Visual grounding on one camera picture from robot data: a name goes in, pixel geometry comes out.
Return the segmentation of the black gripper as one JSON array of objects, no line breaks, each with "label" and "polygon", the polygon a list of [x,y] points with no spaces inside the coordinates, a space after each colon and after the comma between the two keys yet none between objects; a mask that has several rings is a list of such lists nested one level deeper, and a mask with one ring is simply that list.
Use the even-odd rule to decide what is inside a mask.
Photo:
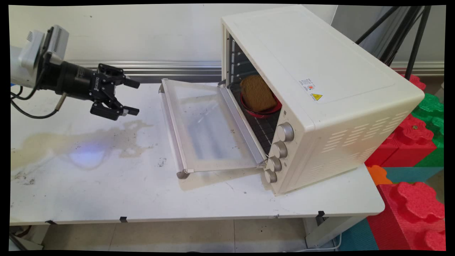
[{"label": "black gripper", "polygon": [[93,101],[90,113],[102,118],[117,121],[120,116],[137,116],[139,109],[123,105],[114,94],[95,92],[93,95],[97,74],[103,86],[125,85],[134,89],[140,86],[140,82],[130,79],[122,68],[112,65],[100,63],[97,70],[93,71],[69,62],[57,65],[46,60],[43,62],[43,89],[52,90],[58,95],[66,93],[68,97]]}]

